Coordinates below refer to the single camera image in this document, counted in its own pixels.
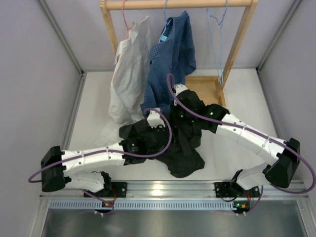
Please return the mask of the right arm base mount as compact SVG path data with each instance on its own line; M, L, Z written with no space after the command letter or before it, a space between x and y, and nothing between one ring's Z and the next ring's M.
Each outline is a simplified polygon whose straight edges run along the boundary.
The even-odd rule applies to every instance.
M243 189L240 185L232 182L215 182L215 193L217 198L258 198L260 191L258 187L249 190Z

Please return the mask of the dark pinstriped shirt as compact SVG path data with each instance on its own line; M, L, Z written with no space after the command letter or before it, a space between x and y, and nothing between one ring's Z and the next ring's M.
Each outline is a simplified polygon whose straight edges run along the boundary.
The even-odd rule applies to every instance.
M176 178L185 178L205 166L205 161L196 151L201 143L201 126L176 118L173 112L165 115L172 138L168 149L151 159L164 163L170 174ZM128 153L153 155L162 151L169 140L169 130L150 128L145 119L119 129L120 144Z

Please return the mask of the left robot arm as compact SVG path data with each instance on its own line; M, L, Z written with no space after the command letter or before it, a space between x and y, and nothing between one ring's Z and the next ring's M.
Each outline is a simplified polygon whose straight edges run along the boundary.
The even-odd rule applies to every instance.
M129 135L122 141L84 151L51 147L42 158L41 190L55 192L64 188L85 189L92 193L112 188L109 174L100 171L107 166L142 164L162 155L172 141L170 125L143 126L143 134Z

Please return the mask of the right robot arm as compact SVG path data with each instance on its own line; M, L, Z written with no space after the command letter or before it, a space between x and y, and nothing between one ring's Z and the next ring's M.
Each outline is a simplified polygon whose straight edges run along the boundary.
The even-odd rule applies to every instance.
M300 164L301 144L298 140L290 138L286 141L268 136L218 104L205 105L194 91L182 84L169 91L174 99L170 107L179 121L198 124L203 130L229 138L264 161L252 168L236 171L229 185L232 192L239 194L265 184L288 191Z

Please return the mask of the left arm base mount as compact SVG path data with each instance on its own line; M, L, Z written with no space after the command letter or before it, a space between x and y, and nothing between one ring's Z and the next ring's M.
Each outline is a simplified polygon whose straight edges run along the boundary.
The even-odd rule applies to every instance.
M98 198L125 198L127 192L126 182L112 182L111 185L106 186L104 189L93 193L87 191L89 194Z

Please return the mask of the light blue hanger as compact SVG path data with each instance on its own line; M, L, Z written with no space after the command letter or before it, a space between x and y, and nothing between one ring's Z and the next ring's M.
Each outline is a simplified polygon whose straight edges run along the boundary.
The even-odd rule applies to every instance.
M217 17L208 8L206 10L208 30L210 36L210 45L213 52L215 69L217 71L218 82L220 85L224 83L224 65L223 65L223 48L224 48L224 22L228 10L229 1L225 1L225 9L222 16Z

